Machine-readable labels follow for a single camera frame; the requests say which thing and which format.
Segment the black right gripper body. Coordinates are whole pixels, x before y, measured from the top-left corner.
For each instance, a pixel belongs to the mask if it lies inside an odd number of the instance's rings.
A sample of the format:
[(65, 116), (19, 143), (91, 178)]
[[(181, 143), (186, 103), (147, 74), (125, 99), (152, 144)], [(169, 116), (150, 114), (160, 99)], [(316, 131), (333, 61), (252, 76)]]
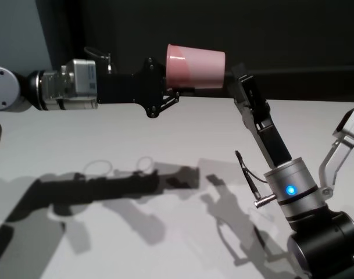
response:
[(262, 153), (271, 169), (292, 160), (281, 135), (275, 126), (267, 126), (258, 131)]

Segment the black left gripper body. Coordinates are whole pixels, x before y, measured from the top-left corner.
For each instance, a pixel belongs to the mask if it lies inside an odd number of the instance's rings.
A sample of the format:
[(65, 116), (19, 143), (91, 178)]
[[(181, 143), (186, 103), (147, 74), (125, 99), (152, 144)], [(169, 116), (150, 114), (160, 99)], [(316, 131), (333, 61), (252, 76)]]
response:
[(156, 118), (167, 108), (166, 67), (152, 57), (134, 74), (106, 74), (97, 78), (100, 104), (135, 103)]

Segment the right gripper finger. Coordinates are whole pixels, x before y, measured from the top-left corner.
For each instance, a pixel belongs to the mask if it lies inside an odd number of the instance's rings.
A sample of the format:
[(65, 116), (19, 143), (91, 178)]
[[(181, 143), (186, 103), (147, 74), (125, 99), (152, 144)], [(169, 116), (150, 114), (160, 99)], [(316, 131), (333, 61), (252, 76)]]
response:
[(231, 68), (233, 81), (230, 83), (230, 94), (235, 97), (242, 97), (249, 101), (254, 120), (259, 131), (271, 125), (270, 107), (262, 97), (254, 75), (248, 73), (243, 63)]
[(242, 97), (235, 97), (234, 103), (242, 116), (242, 121), (245, 127), (248, 130), (257, 130), (257, 126), (249, 101)]

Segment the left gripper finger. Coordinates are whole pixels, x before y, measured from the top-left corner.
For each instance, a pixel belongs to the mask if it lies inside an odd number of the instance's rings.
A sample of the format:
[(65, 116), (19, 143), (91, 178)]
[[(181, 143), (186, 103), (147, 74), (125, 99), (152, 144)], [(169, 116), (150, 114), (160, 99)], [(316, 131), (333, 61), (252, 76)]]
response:
[(165, 111), (171, 106), (177, 104), (182, 95), (194, 94), (194, 88), (169, 88), (165, 93), (162, 94), (160, 108), (158, 109), (158, 113)]

